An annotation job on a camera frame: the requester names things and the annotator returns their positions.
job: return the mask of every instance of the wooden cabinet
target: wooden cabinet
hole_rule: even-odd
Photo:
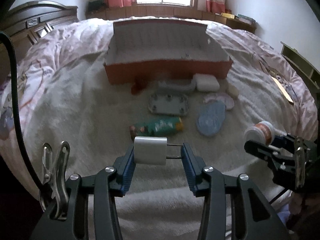
[[[105,9],[87,13],[87,18],[100,18],[104,20],[116,20],[121,18],[155,16],[155,17],[176,17],[183,19],[196,19],[215,21],[229,26],[232,29],[246,30],[254,33],[255,25],[241,22],[237,19],[229,19],[210,12],[195,10],[187,6],[174,5],[135,5],[123,8]]]
[[[0,30],[11,38],[17,63],[40,38],[61,26],[78,22],[77,7],[56,2],[32,1],[10,10],[0,22]],[[0,44],[0,84],[10,72],[9,56]]]

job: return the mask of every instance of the book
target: book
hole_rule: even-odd
[[[253,25],[254,23],[248,19],[245,19],[245,18],[239,18],[239,21],[240,22],[244,22],[244,23],[247,23],[247,24],[250,24],[250,25]]]
[[[256,21],[248,16],[242,15],[242,14],[238,14],[239,18],[243,18],[243,19],[247,19],[249,21],[251,21],[252,23],[255,23]]]
[[[234,14],[230,14],[230,13],[221,13],[221,16],[226,17],[226,18],[230,18],[230,19],[236,19],[236,16]]]

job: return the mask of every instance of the round container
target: round container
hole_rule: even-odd
[[[275,138],[275,129],[273,125],[267,121],[262,121],[256,125],[249,127],[244,132],[244,140],[247,142],[249,140],[257,141],[265,145],[272,143]]]

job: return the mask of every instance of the bedspread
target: bedspread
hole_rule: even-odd
[[[183,119],[185,131],[170,137],[169,142],[188,142],[195,155],[224,174],[247,173],[270,200],[281,188],[272,183],[272,173],[265,162],[245,153],[243,132],[266,120],[277,131],[314,139],[314,100],[285,59],[257,36],[214,22],[197,22],[208,24],[207,34],[233,59],[227,80],[239,89],[240,95],[233,110],[226,112],[219,133],[207,138],[197,132],[195,123],[204,94],[194,93],[189,98],[188,116]],[[21,126],[38,175],[44,142],[53,149],[63,140],[70,143],[67,177],[72,173],[92,175],[125,153],[131,142],[130,125],[152,118],[147,105],[153,83],[137,96],[130,94],[129,84],[108,83],[103,61],[112,35],[110,21],[74,23],[47,34],[21,62]],[[292,86],[297,96],[294,105],[288,103],[271,79],[268,72],[273,69]],[[219,83],[225,90],[226,80]],[[8,92],[1,108],[10,108],[10,101]],[[0,153],[23,186],[37,197],[12,127],[0,141]],[[181,162],[168,160],[165,167],[137,165],[129,192],[124,198],[117,198],[116,204],[124,239],[192,239],[199,229],[203,199],[194,198],[189,191]],[[229,228],[230,209],[227,222]],[[92,222],[89,225],[94,238]]]

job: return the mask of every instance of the metal binder clip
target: metal binder clip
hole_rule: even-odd
[[[295,170],[296,170],[296,180],[295,188],[299,189],[303,187],[305,181],[306,173],[306,156],[305,149],[303,145],[303,139],[297,137],[294,140],[294,158],[295,158]]]
[[[55,160],[52,163],[52,148],[48,143],[42,147],[42,183],[44,192],[39,194],[39,202],[44,210],[55,198],[56,210],[52,219],[64,220],[68,210],[69,197],[65,186],[65,174],[69,159],[70,145],[63,141],[57,151]]]

